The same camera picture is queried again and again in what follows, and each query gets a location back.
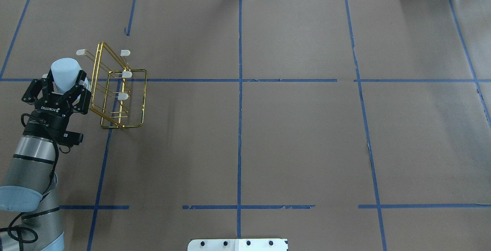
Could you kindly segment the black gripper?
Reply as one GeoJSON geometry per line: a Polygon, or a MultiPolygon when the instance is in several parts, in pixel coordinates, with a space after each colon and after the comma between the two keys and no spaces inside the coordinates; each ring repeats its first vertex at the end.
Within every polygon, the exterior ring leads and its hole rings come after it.
{"type": "Polygon", "coordinates": [[[23,135],[46,139],[61,146],[82,143],[84,135],[68,131],[70,117],[74,113],[88,114],[91,91],[84,85],[86,72],[80,70],[74,85],[64,94],[52,91],[52,76],[33,79],[21,100],[34,106],[34,110],[22,116],[23,135]]]}

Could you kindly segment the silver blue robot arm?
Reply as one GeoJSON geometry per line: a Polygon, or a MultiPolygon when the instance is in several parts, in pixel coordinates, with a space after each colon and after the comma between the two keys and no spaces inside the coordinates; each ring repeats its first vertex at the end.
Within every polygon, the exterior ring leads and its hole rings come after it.
{"type": "Polygon", "coordinates": [[[23,135],[1,185],[1,210],[17,216],[1,228],[2,251],[63,251],[64,230],[57,193],[60,146],[72,148],[84,136],[67,130],[70,116],[87,114],[91,91],[77,71],[68,90],[55,92],[50,71],[31,81],[22,101],[34,106],[21,115],[23,135]]]}

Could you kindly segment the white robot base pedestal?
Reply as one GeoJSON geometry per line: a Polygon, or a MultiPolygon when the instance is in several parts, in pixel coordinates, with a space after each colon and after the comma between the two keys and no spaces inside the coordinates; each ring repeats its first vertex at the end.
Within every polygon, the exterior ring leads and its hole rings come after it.
{"type": "Polygon", "coordinates": [[[288,251],[288,240],[281,238],[194,239],[188,251],[288,251]]]}

